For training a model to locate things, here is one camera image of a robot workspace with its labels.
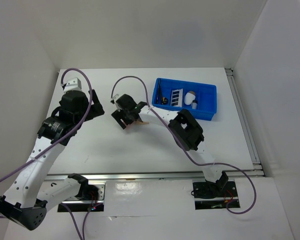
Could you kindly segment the small orange black brush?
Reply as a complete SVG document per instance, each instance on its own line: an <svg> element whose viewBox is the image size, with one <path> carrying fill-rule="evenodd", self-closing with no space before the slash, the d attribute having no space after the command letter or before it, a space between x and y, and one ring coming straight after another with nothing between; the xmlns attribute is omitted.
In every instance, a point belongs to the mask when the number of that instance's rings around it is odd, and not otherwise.
<svg viewBox="0 0 300 240"><path fill-rule="evenodd" d="M169 100L168 100L166 97L163 97L163 98L161 99L161 104L162 104L162 105L166 105L166 104L168 104L168 102L169 102Z"/></svg>

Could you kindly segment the thin black makeup brush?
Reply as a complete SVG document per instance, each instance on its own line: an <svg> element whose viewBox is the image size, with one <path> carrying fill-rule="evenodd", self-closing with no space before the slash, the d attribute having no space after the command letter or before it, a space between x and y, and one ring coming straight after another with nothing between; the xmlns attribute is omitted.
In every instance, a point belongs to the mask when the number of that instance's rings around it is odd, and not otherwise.
<svg viewBox="0 0 300 240"><path fill-rule="evenodd" d="M158 87L157 87L157 104L162 104L162 91L161 91L161 79L158 80Z"/></svg>

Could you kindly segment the clear bottle black cap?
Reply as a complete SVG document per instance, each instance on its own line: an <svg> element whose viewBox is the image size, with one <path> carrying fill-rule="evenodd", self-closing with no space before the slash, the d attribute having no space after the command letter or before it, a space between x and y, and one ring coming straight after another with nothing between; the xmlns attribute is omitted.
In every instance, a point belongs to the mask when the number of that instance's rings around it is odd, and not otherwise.
<svg viewBox="0 0 300 240"><path fill-rule="evenodd" d="M191 103L191 108L193 110L196 110L198 108L198 101L197 100L193 100Z"/></svg>

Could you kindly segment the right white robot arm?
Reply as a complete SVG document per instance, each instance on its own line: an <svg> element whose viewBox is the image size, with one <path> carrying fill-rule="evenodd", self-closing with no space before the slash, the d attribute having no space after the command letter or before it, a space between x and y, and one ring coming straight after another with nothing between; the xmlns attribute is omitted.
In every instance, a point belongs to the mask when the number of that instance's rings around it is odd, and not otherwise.
<svg viewBox="0 0 300 240"><path fill-rule="evenodd" d="M178 147L201 167L210 194L220 196L225 191L229 178L207 150L203 128L189 110L170 111L143 101L136 103L128 94L112 96L111 103L116 107L111 116L122 129L137 122L167 127Z"/></svg>

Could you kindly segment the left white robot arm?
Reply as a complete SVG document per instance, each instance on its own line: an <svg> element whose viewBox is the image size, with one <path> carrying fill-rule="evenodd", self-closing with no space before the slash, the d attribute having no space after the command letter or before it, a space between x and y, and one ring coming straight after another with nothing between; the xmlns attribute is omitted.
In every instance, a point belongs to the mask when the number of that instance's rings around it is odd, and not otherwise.
<svg viewBox="0 0 300 240"><path fill-rule="evenodd" d="M75 136L81 120L89 121L105 112L94 90L87 97L81 90L66 91L59 106L42 122L35 146L12 186L0 196L0 216L32 231L48 211L61 202L76 198L96 202L99 189L77 173L45 190L40 190L50 168Z"/></svg>

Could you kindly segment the tan square compact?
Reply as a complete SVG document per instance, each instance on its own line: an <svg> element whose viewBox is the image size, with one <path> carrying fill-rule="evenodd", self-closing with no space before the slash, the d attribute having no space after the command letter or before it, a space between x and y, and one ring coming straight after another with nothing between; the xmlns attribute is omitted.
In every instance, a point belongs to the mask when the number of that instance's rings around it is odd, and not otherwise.
<svg viewBox="0 0 300 240"><path fill-rule="evenodd" d="M138 120L138 121L136 121L136 124L137 124L137 125L148 125L148 124L149 124L149 122L147 122L147 121L140 121L140 120Z"/></svg>

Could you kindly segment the blue plastic divided bin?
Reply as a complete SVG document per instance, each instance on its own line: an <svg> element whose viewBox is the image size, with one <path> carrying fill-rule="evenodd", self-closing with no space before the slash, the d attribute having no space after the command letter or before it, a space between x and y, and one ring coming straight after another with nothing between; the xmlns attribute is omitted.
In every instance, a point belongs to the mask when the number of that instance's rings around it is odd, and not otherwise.
<svg viewBox="0 0 300 240"><path fill-rule="evenodd" d="M206 83L157 78L152 105L169 111L186 109L196 119L211 121L217 113L217 87Z"/></svg>

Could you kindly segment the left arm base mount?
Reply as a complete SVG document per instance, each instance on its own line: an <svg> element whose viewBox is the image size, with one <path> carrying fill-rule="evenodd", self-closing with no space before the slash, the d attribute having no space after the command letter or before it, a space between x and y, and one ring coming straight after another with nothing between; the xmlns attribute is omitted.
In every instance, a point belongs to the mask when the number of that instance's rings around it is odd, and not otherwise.
<svg viewBox="0 0 300 240"><path fill-rule="evenodd" d="M84 198L70 197L58 205L59 213L67 212L63 206L66 205L73 213L103 212L105 208L105 181L91 181L91 185L95 186L94 190L90 191Z"/></svg>

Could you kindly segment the aluminium rail right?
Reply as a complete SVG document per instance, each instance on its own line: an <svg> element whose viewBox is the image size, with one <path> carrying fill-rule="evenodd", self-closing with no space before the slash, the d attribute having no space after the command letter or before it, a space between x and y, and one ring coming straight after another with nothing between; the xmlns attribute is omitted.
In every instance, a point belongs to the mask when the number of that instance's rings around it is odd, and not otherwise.
<svg viewBox="0 0 300 240"><path fill-rule="evenodd" d="M251 158L251 161L253 164L253 170L251 170L250 172L254 172L252 174L252 176L255 176L255 177L263 176L264 177L265 172L264 172L262 163L259 158L259 154L258 154L256 145L255 145L255 141L252 136L252 132L250 130L250 126L249 126L249 123L248 123L248 120L247 120L247 117L245 114L245 110L243 107L243 103L242 103L237 85L235 83L234 72L231 68L225 68L224 70L225 70L228 84L229 84L229 87L230 87L230 90L231 90L231 93L233 96L235 106L236 106L236 109L238 112L238 117L239 117L239 120L241 123L245 141L247 143L250 158Z"/></svg>

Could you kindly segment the aluminium rail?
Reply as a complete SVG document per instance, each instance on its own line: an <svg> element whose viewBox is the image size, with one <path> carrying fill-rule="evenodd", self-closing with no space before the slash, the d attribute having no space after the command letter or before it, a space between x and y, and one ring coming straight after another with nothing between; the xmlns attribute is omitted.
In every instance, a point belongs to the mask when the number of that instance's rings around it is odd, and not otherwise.
<svg viewBox="0 0 300 240"><path fill-rule="evenodd" d="M245 171L249 177L264 177L265 173L261 169L252 171ZM239 171L227 171L229 178L244 177L243 173ZM45 181L61 181L67 175L48 175ZM202 172L167 172L167 173L136 173L136 174L84 174L83 177L88 180L145 180L145 179L193 179L204 178Z"/></svg>
<svg viewBox="0 0 300 240"><path fill-rule="evenodd" d="M231 90L231 93L233 96L235 106L236 106L236 109L238 112L238 117L239 117L239 120L241 123L245 141L247 143L250 158L251 158L251 161L253 164L253 170L251 170L250 172L254 172L252 174L252 176L255 176L255 177L263 176L264 177L265 172L264 172L262 163L259 158L259 154L258 154L256 145L255 145L255 141L252 136L252 132L250 130L250 126L249 126L249 123L248 123L248 120L247 120L247 117L245 114L245 110L243 107L243 103L242 103L237 85L235 83L234 72L231 68L225 68L224 70L225 70L228 84L229 84L229 87L230 87L230 90Z"/></svg>

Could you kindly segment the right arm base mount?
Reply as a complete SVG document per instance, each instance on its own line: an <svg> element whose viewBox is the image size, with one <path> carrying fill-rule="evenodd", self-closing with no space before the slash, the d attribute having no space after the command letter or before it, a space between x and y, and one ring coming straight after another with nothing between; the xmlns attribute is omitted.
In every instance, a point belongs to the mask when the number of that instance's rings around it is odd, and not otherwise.
<svg viewBox="0 0 300 240"><path fill-rule="evenodd" d="M216 210L229 208L240 208L237 187L234 181L228 181L220 193L212 193L205 181L193 182L191 195L194 197L196 210Z"/></svg>

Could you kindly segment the aluminium rail front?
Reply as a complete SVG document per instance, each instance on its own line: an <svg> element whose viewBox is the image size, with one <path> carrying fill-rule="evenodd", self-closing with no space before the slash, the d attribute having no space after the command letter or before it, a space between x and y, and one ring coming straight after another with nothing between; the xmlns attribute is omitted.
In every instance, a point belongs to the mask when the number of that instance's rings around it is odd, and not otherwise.
<svg viewBox="0 0 300 240"><path fill-rule="evenodd" d="M252 171L245 171L249 177L264 177L265 173L261 169ZM243 173L239 171L227 171L229 178L244 177ZM45 181L61 181L67 175L48 175ZM83 177L88 180L145 180L145 179L193 179L204 178L202 172L167 172L167 173L136 173L136 174L84 174Z"/></svg>

